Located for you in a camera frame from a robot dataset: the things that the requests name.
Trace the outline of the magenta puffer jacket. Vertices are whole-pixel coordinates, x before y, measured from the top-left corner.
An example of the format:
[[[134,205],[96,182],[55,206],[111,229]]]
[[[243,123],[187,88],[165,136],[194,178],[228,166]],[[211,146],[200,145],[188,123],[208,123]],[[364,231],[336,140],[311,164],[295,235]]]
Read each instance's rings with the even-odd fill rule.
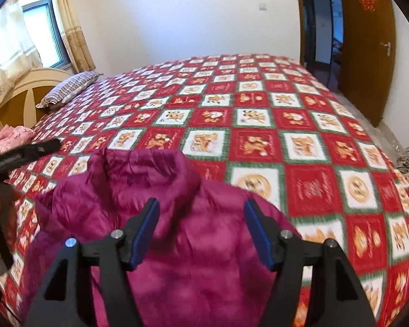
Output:
[[[160,203],[144,261],[128,279],[146,326],[256,326],[274,276],[244,221],[254,193],[202,179],[180,151],[100,149],[85,173],[39,195],[40,231],[26,250],[18,309],[25,318],[65,240],[103,238]]]

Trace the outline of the pink floral pillow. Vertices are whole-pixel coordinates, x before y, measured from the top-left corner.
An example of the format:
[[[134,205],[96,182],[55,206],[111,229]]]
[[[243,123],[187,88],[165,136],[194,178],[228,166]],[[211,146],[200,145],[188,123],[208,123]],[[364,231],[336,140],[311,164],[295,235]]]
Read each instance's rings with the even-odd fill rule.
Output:
[[[31,128],[5,125],[0,131],[0,155],[30,143],[34,137],[35,132]]]

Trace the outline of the cream wooden headboard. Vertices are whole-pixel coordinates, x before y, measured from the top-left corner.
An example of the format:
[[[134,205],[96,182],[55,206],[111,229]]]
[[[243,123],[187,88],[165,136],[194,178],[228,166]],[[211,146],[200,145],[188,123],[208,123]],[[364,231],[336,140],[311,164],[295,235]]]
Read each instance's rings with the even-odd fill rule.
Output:
[[[47,113],[36,105],[58,84],[71,77],[63,69],[33,69],[0,102],[0,131],[5,125],[33,128]]]

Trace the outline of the striped grey pillow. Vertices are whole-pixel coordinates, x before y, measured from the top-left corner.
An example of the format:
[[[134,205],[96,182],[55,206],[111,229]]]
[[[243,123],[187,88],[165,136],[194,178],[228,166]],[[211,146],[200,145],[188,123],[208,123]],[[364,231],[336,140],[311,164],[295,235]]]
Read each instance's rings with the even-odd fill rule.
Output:
[[[58,83],[35,107],[38,109],[59,108],[95,83],[101,75],[101,73],[96,71],[81,72],[73,75]]]

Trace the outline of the sheer white curtain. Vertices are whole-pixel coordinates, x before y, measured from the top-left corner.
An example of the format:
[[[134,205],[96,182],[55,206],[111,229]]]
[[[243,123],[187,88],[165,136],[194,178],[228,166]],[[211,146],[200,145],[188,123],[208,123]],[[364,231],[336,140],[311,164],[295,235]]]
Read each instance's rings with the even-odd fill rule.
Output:
[[[42,66],[26,27],[20,0],[6,0],[0,9],[0,95],[12,90],[32,69]]]

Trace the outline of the red patchwork bear bedspread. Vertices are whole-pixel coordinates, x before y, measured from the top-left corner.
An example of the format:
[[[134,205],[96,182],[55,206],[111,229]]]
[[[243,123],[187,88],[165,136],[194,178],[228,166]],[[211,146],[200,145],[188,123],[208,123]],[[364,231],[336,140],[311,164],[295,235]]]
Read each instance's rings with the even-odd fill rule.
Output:
[[[264,214],[307,241],[336,240],[378,326],[409,300],[409,182],[356,117],[287,57],[217,55],[134,69],[90,85],[34,131],[61,149],[15,170],[14,266],[0,311],[19,326],[26,250],[40,231],[39,195],[85,173],[91,155],[182,152],[202,179],[254,193]]]

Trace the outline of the beige patterned curtain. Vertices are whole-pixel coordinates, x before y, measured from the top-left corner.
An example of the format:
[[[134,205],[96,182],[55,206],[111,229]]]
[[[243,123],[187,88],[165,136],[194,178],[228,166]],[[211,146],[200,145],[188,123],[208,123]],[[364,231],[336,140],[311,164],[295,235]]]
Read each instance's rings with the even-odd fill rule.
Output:
[[[55,19],[75,72],[96,69],[73,0],[52,0]]]

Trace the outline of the brown wooden door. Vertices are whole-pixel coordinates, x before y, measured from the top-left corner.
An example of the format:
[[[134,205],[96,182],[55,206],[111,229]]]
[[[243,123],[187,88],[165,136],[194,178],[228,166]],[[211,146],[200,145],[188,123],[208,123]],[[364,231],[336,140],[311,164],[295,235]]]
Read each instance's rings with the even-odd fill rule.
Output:
[[[341,0],[344,42],[338,79],[340,92],[377,127],[389,97],[395,66],[395,17],[392,0],[378,0],[374,12],[358,0]],[[390,42],[388,57],[380,43]]]

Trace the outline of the window with blue frame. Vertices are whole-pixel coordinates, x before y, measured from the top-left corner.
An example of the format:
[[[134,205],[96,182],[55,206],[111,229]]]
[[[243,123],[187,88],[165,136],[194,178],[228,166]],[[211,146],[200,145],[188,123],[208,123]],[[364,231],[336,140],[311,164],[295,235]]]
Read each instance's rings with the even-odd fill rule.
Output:
[[[20,0],[31,40],[45,68],[64,69],[71,65],[66,52],[52,0]]]

